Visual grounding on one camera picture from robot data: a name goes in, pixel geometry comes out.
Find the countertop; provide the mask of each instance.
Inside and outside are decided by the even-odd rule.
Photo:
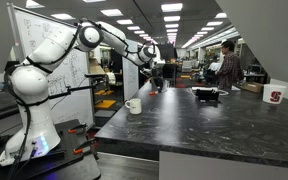
[[[115,140],[176,152],[288,167],[288,100],[280,105],[262,95],[232,91],[221,103],[200,103],[190,89],[170,88],[149,96],[146,83],[134,96],[142,113],[123,106],[96,134]]]

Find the white robotic arm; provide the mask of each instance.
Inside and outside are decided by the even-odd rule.
[[[125,39],[122,31],[107,23],[82,20],[76,32],[68,28],[53,32],[21,66],[6,73],[5,83],[12,85],[10,92],[18,99],[23,128],[7,142],[0,156],[2,166],[42,157],[59,144],[60,137],[51,116],[46,77],[73,48],[88,52],[104,42],[137,66],[150,63],[154,71],[153,80],[157,79],[152,84],[162,89],[160,72],[165,62],[160,59],[158,47],[143,46],[139,52],[129,52]]]

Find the person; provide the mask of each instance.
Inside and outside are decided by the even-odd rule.
[[[241,68],[239,57],[234,54],[235,44],[232,41],[222,43],[224,61],[222,67],[216,72],[219,78],[219,89],[231,90],[233,83],[243,79],[244,74]]]

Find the white mug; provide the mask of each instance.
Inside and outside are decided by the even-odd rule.
[[[140,114],[142,112],[141,99],[134,98],[125,102],[125,106],[130,109],[131,114]]]

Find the red logo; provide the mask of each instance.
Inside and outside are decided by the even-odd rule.
[[[273,91],[271,94],[271,102],[279,102],[281,99],[281,92]]]

